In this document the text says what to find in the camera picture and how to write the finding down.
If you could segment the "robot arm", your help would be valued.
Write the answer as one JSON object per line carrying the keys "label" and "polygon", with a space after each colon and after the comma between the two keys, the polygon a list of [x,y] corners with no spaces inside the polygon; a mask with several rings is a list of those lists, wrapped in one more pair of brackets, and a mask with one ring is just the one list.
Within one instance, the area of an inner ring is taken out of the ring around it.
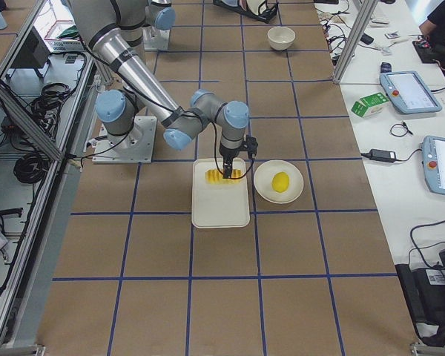
{"label": "robot arm", "polygon": [[151,0],[146,8],[147,23],[158,30],[170,30],[176,21],[176,12],[170,0]]}
{"label": "robot arm", "polygon": [[188,110],[177,104],[145,64],[142,29],[169,30],[176,13],[170,1],[69,1],[79,35],[89,51],[117,73],[137,99],[165,127],[164,139],[182,150],[208,124],[221,128],[221,173],[228,179],[239,152],[249,158],[257,153],[257,141],[245,130],[249,109],[239,101],[224,102],[212,92],[198,90]]}

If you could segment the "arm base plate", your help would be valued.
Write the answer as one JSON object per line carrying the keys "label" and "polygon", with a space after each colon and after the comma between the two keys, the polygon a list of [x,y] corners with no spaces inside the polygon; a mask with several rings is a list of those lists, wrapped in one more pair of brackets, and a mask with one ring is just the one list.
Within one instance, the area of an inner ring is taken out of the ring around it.
{"label": "arm base plate", "polygon": [[143,44],[146,51],[166,51],[169,46],[170,30],[159,30],[155,27],[142,29]]}
{"label": "arm base plate", "polygon": [[157,119],[155,116],[135,116],[133,127],[127,135],[116,136],[108,133],[109,123],[102,123],[101,135],[93,146],[91,157],[96,164],[151,163]]}

